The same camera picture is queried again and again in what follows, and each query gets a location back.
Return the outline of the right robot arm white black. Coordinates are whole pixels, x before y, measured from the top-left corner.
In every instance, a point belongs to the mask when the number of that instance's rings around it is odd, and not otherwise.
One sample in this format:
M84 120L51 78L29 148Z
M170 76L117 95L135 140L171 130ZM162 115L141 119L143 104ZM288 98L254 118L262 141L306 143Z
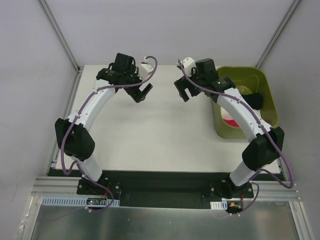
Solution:
M174 85L184 102L189 100L186 90L192 97L203 92L226 110L248 141L248 146L241 155L241 163L214 188L215 193L222 198L237 197L260 169L281 156L284 131L280 127L272 127L259 117L241 95L236 84L228 76L219 76L211 58L198 61L192 58L178 60L177 67L183 76Z

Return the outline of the black t shirt blue logo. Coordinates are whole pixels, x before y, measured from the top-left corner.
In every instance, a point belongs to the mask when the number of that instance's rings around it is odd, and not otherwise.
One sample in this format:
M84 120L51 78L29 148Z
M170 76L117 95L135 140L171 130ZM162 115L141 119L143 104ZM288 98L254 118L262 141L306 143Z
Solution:
M264 104L264 98L258 92L242 95L243 99L254 110L260 110Z

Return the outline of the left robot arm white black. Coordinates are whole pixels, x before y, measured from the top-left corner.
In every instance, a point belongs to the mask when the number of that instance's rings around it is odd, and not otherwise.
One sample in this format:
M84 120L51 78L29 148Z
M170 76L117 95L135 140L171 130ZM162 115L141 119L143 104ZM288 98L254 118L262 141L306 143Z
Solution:
M149 63L150 59L156 61L154 56L147 56L137 65L134 57L118 53L114 62L97 73L81 106L54 124L63 173L68 176L72 172L65 165L65 156L69 156L73 160L71 165L77 166L89 180L88 188L96 195L105 191L106 183L101 179L103 171L94 157L96 143L90 135L91 127L118 90L123 89L136 103L145 100L153 87L149 80L158 68L157 62Z

